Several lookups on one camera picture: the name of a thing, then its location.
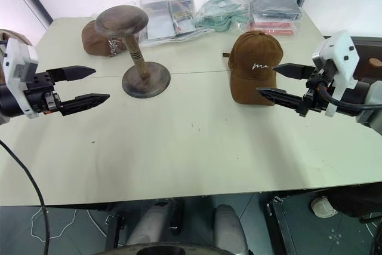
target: table surface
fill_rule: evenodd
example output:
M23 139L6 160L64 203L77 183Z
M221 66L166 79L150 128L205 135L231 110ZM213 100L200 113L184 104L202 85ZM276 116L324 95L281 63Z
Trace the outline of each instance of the table surface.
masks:
M102 105L74 115L18 117L0 138L28 166L46 204L84 204L218 193L307 189L382 180L381 137L351 117L233 101L222 52L237 38L212 33L197 40L142 49L164 64L170 86L151 99L121 88L133 65L128 53L105 58L82 48L90 18L55 20L37 46L39 71L71 65L97 73L59 82L62 100L109 93ZM281 36L282 63L313 64L322 40L307 15L296 36ZM305 93L305 82L277 76L278 88ZM0 205L36 205L23 170L0 149Z

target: black cable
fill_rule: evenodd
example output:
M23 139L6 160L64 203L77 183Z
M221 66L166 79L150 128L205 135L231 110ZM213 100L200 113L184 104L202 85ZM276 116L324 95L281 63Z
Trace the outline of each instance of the black cable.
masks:
M323 82L318 84L318 92L326 101L345 110L382 110L382 105L360 105L339 101L328 93Z
M22 169L24 169L26 175L28 176L30 182L32 182L33 187L36 190L36 193L38 195L38 199L40 200L41 204L41 210L44 215L44 221L45 221L45 247L44 247L44 255L48 255L48 249L49 249L49 221L48 221L48 213L47 208L44 203L44 199L42 198L42 194L40 189L37 186L37 183L33 179L33 176L30 174L27 167L19 160L19 158L14 154L13 151L2 141L0 140L0 145L13 157L13 159L21 166Z

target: brown cap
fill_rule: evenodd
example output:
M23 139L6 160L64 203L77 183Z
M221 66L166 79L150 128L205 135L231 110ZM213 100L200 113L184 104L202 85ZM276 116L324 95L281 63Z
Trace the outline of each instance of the brown cap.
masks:
M110 39L109 41L106 36L97 33L94 28L94 22L94 20L90 21L82 30L82 44L88 54L113 56L126 50L126 46L120 39Z
M258 93L258 87L276 88L277 66L283 56L280 43L262 31L248 31L233 45L228 66L231 94L240 104L274 105Z

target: floor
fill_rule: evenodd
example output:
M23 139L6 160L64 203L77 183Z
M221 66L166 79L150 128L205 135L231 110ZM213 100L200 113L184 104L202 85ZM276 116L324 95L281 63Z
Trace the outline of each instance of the floor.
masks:
M173 237L170 233L165 241L212 243L212 211L219 204L231 205L241 219L249 249L255 255L271 255L272 246L266 222L260 209L259 199L263 193L235 195L194 196L185 198L185 220L182 232ZM331 219L316 218L309 210L312 195L287 198L283 207L292 233L297 254L368 254L372 237L365 225L342 214ZM139 218L150 206L151 201L132 201L117 204L112 212L123 212L127 219L121 231L120 243L124 244ZM31 217L38 207L0 207L0 254L42 254L44 243L30 235ZM74 210L49 208L51 236L57 236L73 220ZM108 212L90 211L93 219L104 232ZM44 219L39 212L34 218L33 233L44 237ZM59 238L51 239L50 254L94 254L103 251L104 235L90 220L86 210L77 210L75 221Z

